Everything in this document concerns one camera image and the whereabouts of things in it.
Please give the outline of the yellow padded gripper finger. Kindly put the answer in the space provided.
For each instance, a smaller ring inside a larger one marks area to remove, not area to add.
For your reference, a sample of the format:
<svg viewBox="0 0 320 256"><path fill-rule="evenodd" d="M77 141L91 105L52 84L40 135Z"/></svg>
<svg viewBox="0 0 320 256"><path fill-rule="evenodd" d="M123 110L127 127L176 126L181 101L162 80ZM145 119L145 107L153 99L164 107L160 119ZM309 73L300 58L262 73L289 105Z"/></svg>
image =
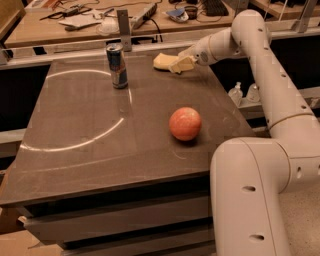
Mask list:
<svg viewBox="0 0 320 256"><path fill-rule="evenodd" d="M195 46L192 45L192 46L190 46L189 48L181 51L181 52L178 54L178 56L179 56L179 57L193 56L193 55L194 55L194 48L195 48Z"/></svg>
<svg viewBox="0 0 320 256"><path fill-rule="evenodd" d="M184 71L192 70L195 67L196 59L192 56L177 58L169 66L171 73L181 74Z"/></svg>

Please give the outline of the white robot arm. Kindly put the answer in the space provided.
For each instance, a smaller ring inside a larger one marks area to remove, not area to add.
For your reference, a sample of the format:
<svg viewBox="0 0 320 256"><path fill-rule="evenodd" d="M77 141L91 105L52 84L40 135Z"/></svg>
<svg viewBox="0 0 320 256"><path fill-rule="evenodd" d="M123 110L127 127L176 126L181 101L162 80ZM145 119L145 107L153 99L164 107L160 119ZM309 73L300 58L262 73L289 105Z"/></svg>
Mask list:
<svg viewBox="0 0 320 256"><path fill-rule="evenodd" d="M217 256L291 256L279 194L319 180L320 123L270 48L263 17L240 12L230 28L179 53L169 69L245 56L258 87L269 137L221 144L210 167Z"/></svg>

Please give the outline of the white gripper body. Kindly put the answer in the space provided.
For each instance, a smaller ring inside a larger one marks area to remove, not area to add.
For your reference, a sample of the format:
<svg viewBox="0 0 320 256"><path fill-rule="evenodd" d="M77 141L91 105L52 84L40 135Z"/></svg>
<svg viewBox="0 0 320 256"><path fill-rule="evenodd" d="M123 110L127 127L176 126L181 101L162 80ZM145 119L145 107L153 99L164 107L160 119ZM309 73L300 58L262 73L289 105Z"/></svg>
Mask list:
<svg viewBox="0 0 320 256"><path fill-rule="evenodd" d="M214 57L210 49L210 37L206 36L187 49L188 55L193 56L199 65L211 65Z"/></svg>

